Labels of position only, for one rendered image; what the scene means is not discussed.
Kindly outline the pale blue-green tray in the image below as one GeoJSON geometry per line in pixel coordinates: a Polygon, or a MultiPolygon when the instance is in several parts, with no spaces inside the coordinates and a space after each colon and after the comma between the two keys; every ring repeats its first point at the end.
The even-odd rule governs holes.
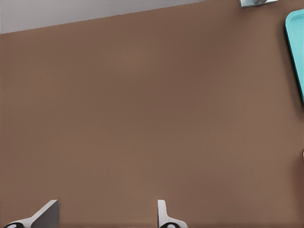
{"type": "Polygon", "coordinates": [[[285,30],[304,103],[304,9],[288,14],[285,19],[285,30]]]}

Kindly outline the silver frame post foot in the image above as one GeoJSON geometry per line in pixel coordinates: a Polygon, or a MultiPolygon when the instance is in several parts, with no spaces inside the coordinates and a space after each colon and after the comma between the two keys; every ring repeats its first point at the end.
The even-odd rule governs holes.
{"type": "Polygon", "coordinates": [[[275,3],[278,0],[238,0],[241,8],[249,8],[275,3]]]}

